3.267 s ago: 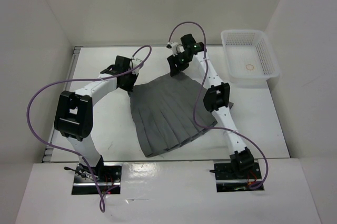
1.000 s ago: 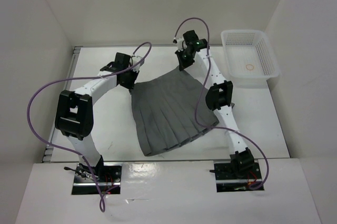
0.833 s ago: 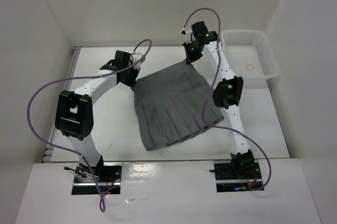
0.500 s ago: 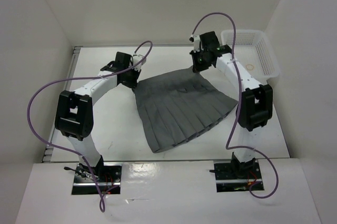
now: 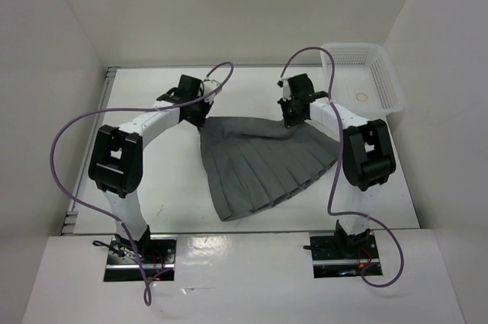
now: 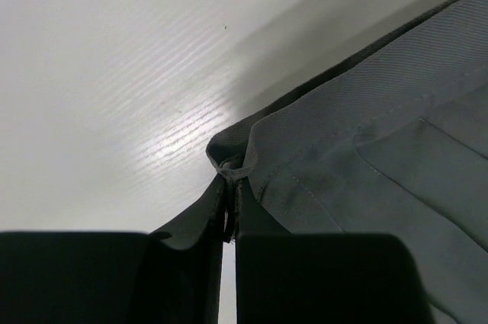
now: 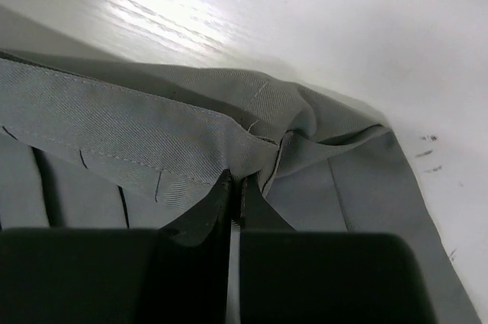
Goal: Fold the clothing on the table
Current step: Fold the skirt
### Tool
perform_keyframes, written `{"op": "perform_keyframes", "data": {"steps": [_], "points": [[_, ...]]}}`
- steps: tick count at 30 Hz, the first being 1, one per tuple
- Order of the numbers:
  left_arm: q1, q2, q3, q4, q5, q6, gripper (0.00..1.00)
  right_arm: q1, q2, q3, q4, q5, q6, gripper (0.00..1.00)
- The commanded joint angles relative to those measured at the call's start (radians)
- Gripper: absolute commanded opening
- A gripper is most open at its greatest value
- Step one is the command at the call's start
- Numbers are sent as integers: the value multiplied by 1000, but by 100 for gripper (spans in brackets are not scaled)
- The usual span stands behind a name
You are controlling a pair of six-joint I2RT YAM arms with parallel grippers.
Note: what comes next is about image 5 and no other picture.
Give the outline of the grey pleated skirt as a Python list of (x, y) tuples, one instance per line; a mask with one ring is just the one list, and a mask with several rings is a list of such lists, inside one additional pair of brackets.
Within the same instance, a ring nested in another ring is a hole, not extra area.
[(213, 207), (223, 222), (275, 207), (336, 163), (339, 144), (309, 124), (209, 117), (198, 130)]

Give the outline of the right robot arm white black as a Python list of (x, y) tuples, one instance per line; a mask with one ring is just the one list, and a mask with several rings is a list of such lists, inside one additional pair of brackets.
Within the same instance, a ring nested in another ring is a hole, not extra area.
[(337, 218), (332, 249), (343, 258), (354, 257), (366, 247), (371, 233), (369, 190), (385, 184), (396, 171), (388, 126), (381, 119), (353, 113), (326, 91), (315, 91), (306, 74), (281, 79), (278, 87), (286, 127), (311, 120), (339, 137), (327, 213)]

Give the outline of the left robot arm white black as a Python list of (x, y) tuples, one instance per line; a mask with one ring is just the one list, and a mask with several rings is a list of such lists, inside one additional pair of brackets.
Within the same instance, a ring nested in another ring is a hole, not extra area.
[(134, 262), (147, 260), (152, 252), (150, 228), (137, 194), (143, 178), (143, 151), (183, 121), (203, 126), (219, 86), (215, 80), (182, 75), (176, 87), (156, 99), (151, 112), (119, 126), (104, 124), (98, 129), (88, 176), (118, 217), (115, 239)]

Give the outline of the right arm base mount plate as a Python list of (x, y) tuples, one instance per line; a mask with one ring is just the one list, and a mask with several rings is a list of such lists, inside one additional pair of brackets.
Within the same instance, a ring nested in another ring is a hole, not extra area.
[(311, 254), (315, 278), (360, 277), (383, 274), (374, 234), (367, 229), (358, 237), (334, 233), (312, 234), (303, 250)]

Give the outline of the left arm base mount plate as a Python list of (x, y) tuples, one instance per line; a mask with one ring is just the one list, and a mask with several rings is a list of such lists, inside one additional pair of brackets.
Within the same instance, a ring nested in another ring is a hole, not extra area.
[[(173, 237), (155, 238), (149, 244), (149, 251), (143, 254), (141, 262), (149, 281), (174, 281), (175, 253), (177, 241)], [(143, 281), (139, 265), (132, 251), (111, 237), (104, 270), (104, 282)]]

